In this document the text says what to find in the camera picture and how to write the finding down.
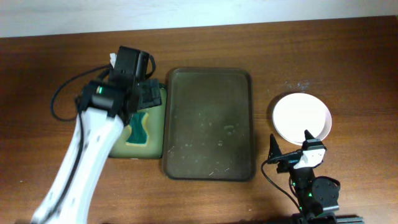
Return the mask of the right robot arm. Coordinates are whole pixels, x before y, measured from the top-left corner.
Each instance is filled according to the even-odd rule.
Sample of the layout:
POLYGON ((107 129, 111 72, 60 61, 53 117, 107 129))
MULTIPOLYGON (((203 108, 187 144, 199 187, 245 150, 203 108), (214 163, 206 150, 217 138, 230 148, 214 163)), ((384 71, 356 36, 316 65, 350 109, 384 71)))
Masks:
POLYGON ((278 218, 270 223, 276 224, 359 224, 364 218, 358 216, 337 217, 341 184, 327 176, 315 176, 314 168, 322 162, 327 151, 320 139, 305 130, 302 147, 296 151, 283 154, 273 134, 270 135, 268 158, 261 165, 263 176, 298 208, 298 213, 288 218, 278 218), (265 173, 266 164, 277 164, 277 173, 289 174, 291 194, 275 184, 265 173))

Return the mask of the white plate top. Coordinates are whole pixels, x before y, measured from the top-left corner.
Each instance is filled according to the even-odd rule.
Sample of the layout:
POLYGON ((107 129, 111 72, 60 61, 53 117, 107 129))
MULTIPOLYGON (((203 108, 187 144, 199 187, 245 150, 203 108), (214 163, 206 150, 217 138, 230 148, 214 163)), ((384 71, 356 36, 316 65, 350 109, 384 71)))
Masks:
POLYGON ((273 108, 272 122, 282 138, 298 146, 305 140, 304 131, 324 140, 332 127, 331 113, 326 104, 307 93, 291 93, 282 97, 273 108))

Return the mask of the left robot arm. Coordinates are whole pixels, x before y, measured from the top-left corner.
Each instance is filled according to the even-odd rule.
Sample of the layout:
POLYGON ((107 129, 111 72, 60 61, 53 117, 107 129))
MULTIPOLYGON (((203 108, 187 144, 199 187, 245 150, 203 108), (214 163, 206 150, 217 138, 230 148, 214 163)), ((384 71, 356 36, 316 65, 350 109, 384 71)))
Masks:
POLYGON ((148 66, 154 56, 121 46, 75 98, 72 140, 56 178, 34 212, 32 223, 86 223, 105 162, 138 110, 162 103, 160 85, 148 66))

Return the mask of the green yellow sponge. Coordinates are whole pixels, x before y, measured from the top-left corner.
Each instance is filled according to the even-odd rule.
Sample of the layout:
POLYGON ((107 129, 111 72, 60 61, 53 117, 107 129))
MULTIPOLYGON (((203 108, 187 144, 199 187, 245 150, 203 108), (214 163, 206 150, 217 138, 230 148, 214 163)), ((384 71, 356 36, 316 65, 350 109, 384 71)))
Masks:
POLYGON ((148 140, 148 133, 146 130, 146 121, 148 113, 136 113, 130 120, 129 126, 131 128, 130 136, 127 139, 128 144, 145 145, 148 140))

